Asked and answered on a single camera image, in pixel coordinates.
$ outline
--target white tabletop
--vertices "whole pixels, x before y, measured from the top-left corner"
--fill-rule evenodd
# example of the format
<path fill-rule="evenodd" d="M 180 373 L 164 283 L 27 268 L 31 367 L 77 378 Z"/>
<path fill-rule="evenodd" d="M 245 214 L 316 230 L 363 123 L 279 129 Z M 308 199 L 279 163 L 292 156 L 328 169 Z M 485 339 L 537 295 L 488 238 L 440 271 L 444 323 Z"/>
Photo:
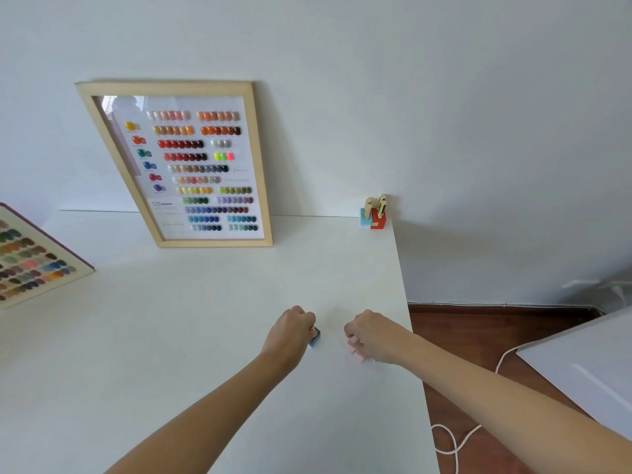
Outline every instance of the white tabletop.
<path fill-rule="evenodd" d="M 43 228 L 97 271 L 0 313 L 0 470 L 104 471 L 300 304 L 321 339 L 212 472 L 438 473 L 422 382 L 344 349 L 365 308 L 411 327 L 390 223 L 357 222 L 273 217 L 272 248 L 160 250 L 139 214 L 54 214 Z"/>

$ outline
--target power cord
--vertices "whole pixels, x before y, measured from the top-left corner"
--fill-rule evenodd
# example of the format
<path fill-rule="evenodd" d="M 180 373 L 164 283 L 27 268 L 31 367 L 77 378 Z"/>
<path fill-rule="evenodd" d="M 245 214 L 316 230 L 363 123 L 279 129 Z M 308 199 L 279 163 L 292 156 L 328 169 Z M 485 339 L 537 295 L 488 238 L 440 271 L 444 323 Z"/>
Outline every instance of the power cord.
<path fill-rule="evenodd" d="M 532 342 L 533 341 L 526 342 L 524 344 L 520 344 L 519 346 L 516 346 L 515 348 L 511 348 L 510 350 L 507 350 L 504 353 L 502 353 L 501 359 L 498 361 L 498 364 L 496 365 L 496 369 L 494 370 L 494 372 L 496 374 L 498 374 L 498 369 L 500 369 L 502 361 L 503 361 L 503 359 L 505 358 L 506 355 L 508 355 L 509 353 L 512 353 L 515 350 L 518 350 L 518 349 L 522 348 L 523 346 L 526 346 L 527 344 L 531 344 Z M 468 432 L 465 435 L 465 437 L 463 438 L 463 440 L 461 441 L 461 444 L 459 444 L 458 446 L 456 445 L 456 438 L 454 437 L 454 434 L 452 433 L 451 430 L 449 430 L 443 424 L 433 424 L 431 426 L 431 430 L 435 429 L 436 427 L 440 427 L 440 428 L 445 429 L 447 431 L 447 433 L 452 438 L 452 444 L 454 446 L 454 449 L 452 451 L 441 451 L 441 449 L 437 449 L 437 447 L 435 446 L 435 451 L 437 451 L 438 454 L 445 454 L 446 456 L 451 456 L 452 454 L 454 454 L 454 465 L 455 465 L 454 474 L 459 474 L 459 451 L 461 451 L 463 446 L 465 446 L 465 443 L 468 442 L 468 439 L 472 436 L 472 434 L 474 434 L 482 426 L 479 424 L 474 429 L 472 429 L 470 432 Z"/>

